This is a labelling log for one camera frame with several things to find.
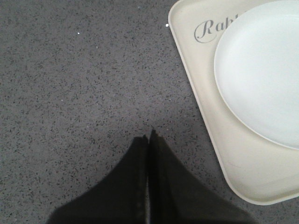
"round plate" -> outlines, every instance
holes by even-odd
[[[299,149],[299,1],[266,3],[236,19],[218,43],[214,72],[242,123]]]

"plastic tray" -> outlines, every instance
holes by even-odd
[[[224,177],[242,199],[269,205],[299,196],[299,150],[270,142],[227,108],[214,78],[214,53],[242,13],[271,0],[181,0],[169,25]]]

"speckled countertop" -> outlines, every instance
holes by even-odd
[[[299,199],[252,205],[226,184],[165,26],[174,3],[0,1],[0,223],[45,223],[152,128],[260,224],[299,223]]]

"gray speckled floor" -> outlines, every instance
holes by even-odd
[[[175,0],[0,1],[0,223],[43,224],[155,128],[197,178],[260,224],[226,184],[167,23]]]

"white plate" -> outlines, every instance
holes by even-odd
[[[260,205],[299,196],[299,150],[261,137],[236,118],[218,91],[214,55],[222,33],[238,21],[236,17],[270,1],[180,0],[169,13],[171,32],[224,177],[239,197]]]
[[[219,41],[214,71],[241,122],[299,149],[299,1],[266,3],[240,16]]]

